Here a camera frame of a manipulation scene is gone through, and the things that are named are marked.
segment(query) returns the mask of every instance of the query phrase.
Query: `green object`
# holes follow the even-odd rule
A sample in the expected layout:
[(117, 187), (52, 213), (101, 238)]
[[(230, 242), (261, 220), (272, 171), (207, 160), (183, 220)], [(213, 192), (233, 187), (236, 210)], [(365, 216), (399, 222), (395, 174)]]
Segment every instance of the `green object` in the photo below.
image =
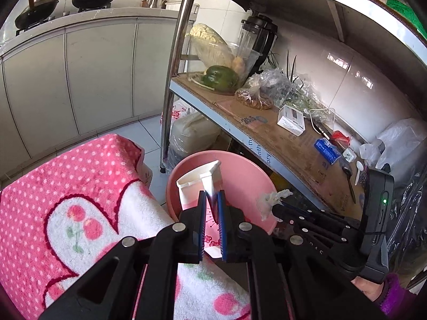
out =
[(67, 236), (68, 238), (74, 237), (73, 228), (71, 226), (67, 227)]
[(231, 89), (236, 89), (239, 76), (227, 66), (214, 65), (206, 70), (206, 74), (201, 80), (204, 85), (215, 90), (231, 91)]
[(409, 20), (417, 28), (418, 32), (423, 35), (425, 39), (427, 39), (427, 32), (424, 30), (423, 25), (418, 20), (417, 15), (411, 7), (406, 6), (399, 0), (387, 0), (386, 5), (394, 9), (407, 20)]
[(197, 273), (197, 277), (201, 280), (212, 280), (213, 279), (213, 277), (211, 275), (205, 273), (205, 271)]
[(73, 245), (73, 250), (78, 254), (83, 254), (85, 251), (79, 245)]

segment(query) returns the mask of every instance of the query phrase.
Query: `pink towel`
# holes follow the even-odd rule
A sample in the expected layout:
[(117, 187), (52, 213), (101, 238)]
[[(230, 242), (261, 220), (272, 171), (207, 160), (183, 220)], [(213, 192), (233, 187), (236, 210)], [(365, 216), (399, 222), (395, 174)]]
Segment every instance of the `pink towel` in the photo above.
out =
[[(0, 193), (0, 283), (27, 320), (122, 237), (152, 237), (172, 223), (147, 188), (143, 161), (144, 150), (106, 135)], [(208, 258), (180, 265), (174, 318), (249, 319), (248, 295)]]

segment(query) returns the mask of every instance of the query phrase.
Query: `plastic spoon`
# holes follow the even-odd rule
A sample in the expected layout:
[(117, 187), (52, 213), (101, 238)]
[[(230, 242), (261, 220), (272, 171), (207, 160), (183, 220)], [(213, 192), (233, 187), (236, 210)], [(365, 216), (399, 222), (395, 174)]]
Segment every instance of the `plastic spoon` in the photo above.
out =
[(359, 182), (360, 172), (363, 171), (363, 164), (360, 161), (357, 161), (356, 166), (357, 166), (357, 174), (356, 174), (356, 181), (354, 182), (355, 186)]

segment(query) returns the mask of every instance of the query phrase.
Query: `metal screw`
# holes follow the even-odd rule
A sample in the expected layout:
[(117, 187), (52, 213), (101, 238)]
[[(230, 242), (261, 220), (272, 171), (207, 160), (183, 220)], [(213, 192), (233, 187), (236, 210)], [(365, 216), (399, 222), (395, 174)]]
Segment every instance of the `metal screw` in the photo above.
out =
[(252, 230), (252, 224), (247, 222), (240, 223), (239, 229), (241, 229), (242, 231), (250, 231)]
[(175, 223), (172, 225), (172, 230), (175, 232), (181, 232), (185, 230), (185, 224), (184, 223)]
[(301, 236), (293, 235), (291, 238), (289, 238), (289, 242), (291, 242), (293, 245), (301, 245), (304, 240)]
[(123, 245), (123, 247), (128, 248), (128, 247), (131, 247), (134, 244), (135, 244), (135, 238), (133, 238), (133, 237), (125, 237), (125, 238), (122, 239), (122, 245)]

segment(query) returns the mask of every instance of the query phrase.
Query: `hand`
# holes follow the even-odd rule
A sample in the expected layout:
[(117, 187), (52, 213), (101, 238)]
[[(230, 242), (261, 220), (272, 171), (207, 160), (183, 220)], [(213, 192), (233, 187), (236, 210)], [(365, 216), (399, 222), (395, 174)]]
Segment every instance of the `hand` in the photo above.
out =
[(361, 277), (356, 277), (351, 282), (372, 302), (374, 302), (383, 292), (384, 283), (378, 285)]

